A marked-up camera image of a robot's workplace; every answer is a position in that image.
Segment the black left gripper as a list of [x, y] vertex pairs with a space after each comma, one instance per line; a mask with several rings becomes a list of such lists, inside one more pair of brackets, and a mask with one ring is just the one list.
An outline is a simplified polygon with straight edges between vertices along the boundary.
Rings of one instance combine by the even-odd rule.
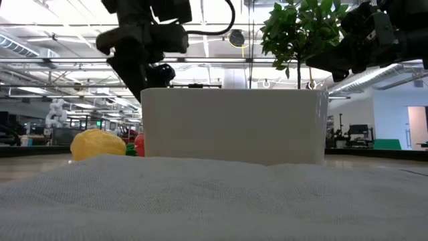
[[[96, 38], [96, 48], [112, 55], [107, 62], [139, 103], [144, 89], [168, 88], [176, 76], [169, 64], [152, 63], [163, 60], [166, 52], [184, 54], [188, 47], [188, 34], [178, 24], [121, 25]], [[145, 71], [139, 62], [151, 65]]]

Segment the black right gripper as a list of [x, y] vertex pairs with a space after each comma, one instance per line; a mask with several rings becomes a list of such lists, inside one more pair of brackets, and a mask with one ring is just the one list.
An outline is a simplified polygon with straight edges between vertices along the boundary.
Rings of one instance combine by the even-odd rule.
[[342, 20], [344, 39], [337, 46], [308, 58], [306, 65], [327, 71], [333, 82], [341, 82], [349, 76], [349, 71], [363, 72], [368, 67], [384, 68], [400, 62], [400, 41], [393, 20], [399, 6], [399, 2], [376, 5], [362, 2]]

